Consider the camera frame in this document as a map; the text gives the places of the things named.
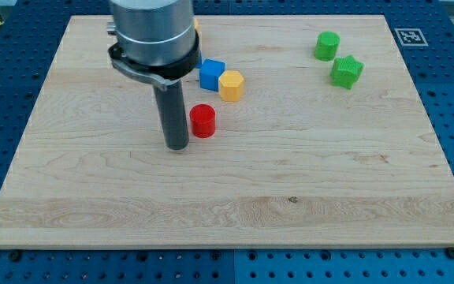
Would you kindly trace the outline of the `yellow block behind arm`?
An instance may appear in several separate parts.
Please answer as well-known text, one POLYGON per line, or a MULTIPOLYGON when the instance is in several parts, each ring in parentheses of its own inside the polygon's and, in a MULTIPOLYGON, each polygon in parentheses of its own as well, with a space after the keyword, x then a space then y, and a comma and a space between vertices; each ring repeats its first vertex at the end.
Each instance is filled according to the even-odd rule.
POLYGON ((195 31, 200 34, 200 27, 199 27, 199 21, 194 18, 194 28, 195 28, 195 31))

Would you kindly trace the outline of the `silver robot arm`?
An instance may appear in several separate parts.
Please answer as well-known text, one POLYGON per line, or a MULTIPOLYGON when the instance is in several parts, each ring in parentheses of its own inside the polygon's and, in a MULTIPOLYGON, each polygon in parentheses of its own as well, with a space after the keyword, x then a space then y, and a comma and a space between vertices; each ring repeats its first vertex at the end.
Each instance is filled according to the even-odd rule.
POLYGON ((117 42, 112 65, 125 76, 166 91, 199 61, 191 0, 109 0, 117 42))

